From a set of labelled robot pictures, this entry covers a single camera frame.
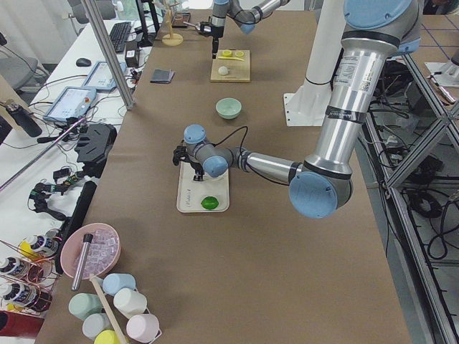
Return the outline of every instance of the light green bowl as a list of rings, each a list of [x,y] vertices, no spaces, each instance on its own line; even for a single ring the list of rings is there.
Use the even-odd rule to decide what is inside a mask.
[[[232,120],[240,114],[242,105],[237,99],[223,98],[217,102],[215,108],[221,118],[224,118],[225,120]]]

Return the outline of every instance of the red container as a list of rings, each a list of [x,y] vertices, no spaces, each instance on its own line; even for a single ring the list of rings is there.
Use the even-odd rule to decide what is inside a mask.
[[[43,321],[40,317],[0,311],[0,337],[35,338]]]

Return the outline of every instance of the blue joint cap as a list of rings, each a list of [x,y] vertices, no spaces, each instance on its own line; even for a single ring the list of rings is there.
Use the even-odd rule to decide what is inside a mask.
[[[205,160],[202,168],[209,176],[216,178],[228,169],[228,162],[221,156],[211,156]]]
[[[242,32],[244,32],[245,34],[249,34],[250,32],[252,32],[255,28],[255,24],[242,24],[240,29]]]
[[[401,16],[411,2],[412,0],[346,0],[344,18],[355,29],[377,29]]]
[[[195,145],[206,138],[206,130],[199,124],[191,124],[185,128],[184,141],[189,145]]]
[[[394,56],[411,54],[412,52],[415,52],[417,48],[419,48],[420,42],[421,42],[421,39],[418,38],[411,42],[402,43],[399,46],[398,52],[395,53]]]
[[[338,197],[330,181],[315,172],[301,172],[290,182],[290,201],[295,209],[311,219],[332,215],[338,206]]]

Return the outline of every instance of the pink bowl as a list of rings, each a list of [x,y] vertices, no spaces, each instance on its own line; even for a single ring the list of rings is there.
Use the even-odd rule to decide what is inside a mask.
[[[83,236],[86,233],[93,234],[94,238],[90,246],[88,261],[83,273],[84,280],[88,280],[90,274],[94,274],[99,277],[107,274],[120,258],[120,237],[112,226],[109,226],[108,224],[88,224],[83,226],[72,234],[65,242],[60,255],[60,264],[62,269],[65,274],[71,278],[75,276],[76,262],[80,257],[83,246]],[[101,235],[105,237],[105,241],[100,239]],[[92,266],[89,261],[91,258],[91,250],[95,248],[95,245],[93,244],[98,244],[100,247],[106,244],[107,246],[104,246],[104,249],[108,249],[108,245],[110,244],[111,252],[108,253],[107,258],[103,263],[98,264],[97,267],[88,269],[88,267]]]

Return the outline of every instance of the robotic arm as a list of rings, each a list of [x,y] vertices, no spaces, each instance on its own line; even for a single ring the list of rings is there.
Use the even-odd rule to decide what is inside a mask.
[[[255,28],[261,19],[270,16],[277,8],[288,4],[290,0],[264,0],[251,10],[244,10],[239,0],[214,0],[212,17],[210,19],[210,34],[212,35],[212,59],[217,58],[219,39],[223,37],[226,16],[232,18],[245,34]]]
[[[238,167],[288,183],[293,206],[314,219],[343,206],[352,194],[349,159],[384,62],[391,55],[417,49],[422,6],[418,0],[347,0],[344,15],[344,54],[316,149],[303,162],[239,147],[218,148],[200,125],[184,131],[186,157],[180,160],[197,163],[211,177]]]

